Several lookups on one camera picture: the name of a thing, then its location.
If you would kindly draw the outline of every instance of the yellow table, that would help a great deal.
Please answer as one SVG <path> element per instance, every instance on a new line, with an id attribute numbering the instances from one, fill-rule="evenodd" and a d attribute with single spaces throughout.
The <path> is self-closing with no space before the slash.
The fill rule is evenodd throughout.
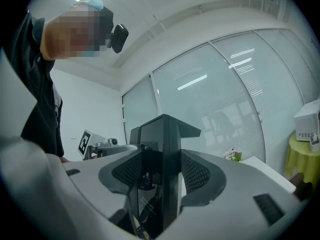
<path id="1" fill-rule="evenodd" d="M 320 179 L 320 151 L 311 152 L 309 141 L 297 140 L 294 132 L 289 140 L 285 172 L 292 176 L 295 167 L 297 173 L 304 174 L 303 181 L 311 182 L 315 188 Z"/>

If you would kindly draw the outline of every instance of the white printer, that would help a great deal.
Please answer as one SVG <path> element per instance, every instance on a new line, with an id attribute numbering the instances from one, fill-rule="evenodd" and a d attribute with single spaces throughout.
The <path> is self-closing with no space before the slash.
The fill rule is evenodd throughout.
<path id="1" fill-rule="evenodd" d="M 305 104 L 294 116 L 297 141 L 309 141 L 312 134 L 320 134 L 320 99 Z"/>

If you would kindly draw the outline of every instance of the black mesh panel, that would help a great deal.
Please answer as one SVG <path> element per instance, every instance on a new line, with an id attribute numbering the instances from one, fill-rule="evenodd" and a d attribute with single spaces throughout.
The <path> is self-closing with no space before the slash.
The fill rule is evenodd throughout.
<path id="1" fill-rule="evenodd" d="M 210 179 L 209 170 L 185 154 L 181 154 L 181 172 L 187 194 L 200 189 L 207 184 Z"/>
<path id="2" fill-rule="evenodd" d="M 142 155 L 136 155 L 112 170 L 112 176 L 130 188 L 136 183 L 142 166 Z"/>

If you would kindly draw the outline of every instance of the glass wall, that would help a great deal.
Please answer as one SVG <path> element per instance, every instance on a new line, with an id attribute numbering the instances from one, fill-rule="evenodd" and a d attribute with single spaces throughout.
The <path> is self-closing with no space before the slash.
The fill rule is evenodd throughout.
<path id="1" fill-rule="evenodd" d="M 201 129 L 181 147 L 216 156 L 231 148 L 265 160 L 264 138 L 250 95 L 230 64 L 210 45 L 154 72 L 165 114 Z"/>
<path id="2" fill-rule="evenodd" d="M 254 32 L 216 41 L 214 47 L 250 93 L 261 120 L 265 162 L 282 173 L 294 116 L 304 105 L 295 79 L 279 55 Z"/>
<path id="3" fill-rule="evenodd" d="M 122 97 L 124 130 L 126 143 L 129 144 L 133 128 L 158 116 L 157 102 L 151 82 L 146 76 Z"/>
<path id="4" fill-rule="evenodd" d="M 264 29 L 257 30 L 256 32 L 285 62 L 296 81 L 304 103 L 309 103 L 317 99 L 320 85 L 317 86 L 314 73 L 289 39 L 277 29 Z"/>
<path id="5" fill-rule="evenodd" d="M 205 43 L 151 75 L 123 96 L 128 142 L 132 128 L 163 111 L 201 129 L 182 148 L 220 157 L 235 148 L 281 174 L 294 115 L 320 93 L 319 65 L 288 29 Z"/>

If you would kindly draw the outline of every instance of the black monitor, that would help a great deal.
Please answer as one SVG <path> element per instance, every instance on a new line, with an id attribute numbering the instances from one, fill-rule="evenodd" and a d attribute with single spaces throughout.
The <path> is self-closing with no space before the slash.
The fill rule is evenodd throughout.
<path id="1" fill-rule="evenodd" d="M 130 145 L 138 145 L 139 144 L 139 138 L 140 138 L 140 127 L 133 128 L 130 132 Z"/>
<path id="2" fill-rule="evenodd" d="M 177 217 L 181 138 L 198 137 L 200 133 L 200 129 L 167 114 L 140 127 L 142 171 L 131 193 L 136 196 L 131 205 L 134 216 L 151 238 L 161 234 Z"/>

